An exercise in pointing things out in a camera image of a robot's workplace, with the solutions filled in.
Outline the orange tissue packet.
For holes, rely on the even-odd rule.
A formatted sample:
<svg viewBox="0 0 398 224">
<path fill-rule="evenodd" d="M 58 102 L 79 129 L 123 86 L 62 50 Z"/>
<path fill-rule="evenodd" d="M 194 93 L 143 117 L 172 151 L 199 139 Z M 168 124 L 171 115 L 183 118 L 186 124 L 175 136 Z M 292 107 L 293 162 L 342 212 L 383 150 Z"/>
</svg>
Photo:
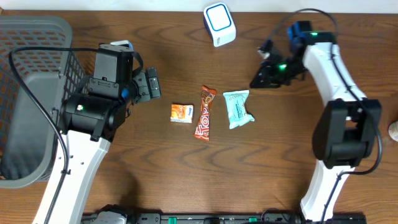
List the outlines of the orange tissue packet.
<svg viewBox="0 0 398 224">
<path fill-rule="evenodd" d="M 176 123 L 192 123 L 193 105 L 171 105 L 170 121 Z"/>
</svg>

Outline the teal snack packet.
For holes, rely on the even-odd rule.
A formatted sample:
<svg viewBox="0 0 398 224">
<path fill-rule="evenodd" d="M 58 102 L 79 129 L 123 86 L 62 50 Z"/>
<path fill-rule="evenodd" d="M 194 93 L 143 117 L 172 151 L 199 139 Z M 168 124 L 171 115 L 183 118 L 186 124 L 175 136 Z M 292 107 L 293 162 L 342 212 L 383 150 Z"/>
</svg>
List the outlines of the teal snack packet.
<svg viewBox="0 0 398 224">
<path fill-rule="evenodd" d="M 254 117 L 245 108 L 249 90 L 224 92 L 223 96 L 226 101 L 229 129 L 234 129 L 248 122 L 255 121 Z"/>
</svg>

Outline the red Top chocolate bar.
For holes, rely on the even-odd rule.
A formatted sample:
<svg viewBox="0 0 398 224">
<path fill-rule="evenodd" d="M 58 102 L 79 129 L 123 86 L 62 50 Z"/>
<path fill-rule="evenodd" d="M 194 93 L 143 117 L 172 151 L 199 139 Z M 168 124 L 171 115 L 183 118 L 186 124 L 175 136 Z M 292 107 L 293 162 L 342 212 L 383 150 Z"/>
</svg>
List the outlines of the red Top chocolate bar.
<svg viewBox="0 0 398 224">
<path fill-rule="evenodd" d="M 197 139 L 210 140 L 210 108 L 215 95 L 216 90 L 206 86 L 201 87 L 200 117 L 194 132 L 194 136 Z"/>
</svg>

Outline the green lid jar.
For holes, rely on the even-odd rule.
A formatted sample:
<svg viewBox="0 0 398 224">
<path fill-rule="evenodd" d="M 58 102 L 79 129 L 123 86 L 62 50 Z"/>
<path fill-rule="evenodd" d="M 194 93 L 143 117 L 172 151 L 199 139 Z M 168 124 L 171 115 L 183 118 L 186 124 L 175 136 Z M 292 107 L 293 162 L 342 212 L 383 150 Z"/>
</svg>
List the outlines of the green lid jar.
<svg viewBox="0 0 398 224">
<path fill-rule="evenodd" d="M 391 139 L 398 141 L 398 121 L 391 123 L 388 127 L 388 133 Z"/>
</svg>

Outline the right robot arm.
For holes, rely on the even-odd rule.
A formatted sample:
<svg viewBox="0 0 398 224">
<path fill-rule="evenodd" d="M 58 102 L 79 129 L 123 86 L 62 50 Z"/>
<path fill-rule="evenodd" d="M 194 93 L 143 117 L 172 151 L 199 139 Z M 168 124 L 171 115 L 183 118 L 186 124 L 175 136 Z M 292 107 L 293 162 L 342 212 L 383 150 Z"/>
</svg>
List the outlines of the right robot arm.
<svg viewBox="0 0 398 224">
<path fill-rule="evenodd" d="M 269 36 L 258 48 L 263 61 L 250 87 L 280 88 L 305 72 L 313 77 L 324 110 L 312 136 L 317 161 L 300 202 L 300 217 L 307 223 L 325 223 L 333 218 L 347 178 L 372 173 L 381 161 L 382 108 L 351 78 L 336 33 L 315 31 L 310 21 L 295 22 L 287 33 L 291 56 L 281 56 Z"/>
</svg>

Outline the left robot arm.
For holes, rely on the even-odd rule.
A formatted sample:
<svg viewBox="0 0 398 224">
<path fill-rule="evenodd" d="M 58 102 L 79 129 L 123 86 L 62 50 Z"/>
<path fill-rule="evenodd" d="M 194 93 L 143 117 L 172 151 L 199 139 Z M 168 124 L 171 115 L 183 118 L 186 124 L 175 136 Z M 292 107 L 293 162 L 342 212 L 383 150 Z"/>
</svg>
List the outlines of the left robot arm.
<svg viewBox="0 0 398 224">
<path fill-rule="evenodd" d="M 34 223 L 80 223 L 93 179 L 130 105 L 160 98 L 156 69 L 128 40 L 101 44 L 95 72 L 62 103 L 56 159 Z"/>
</svg>

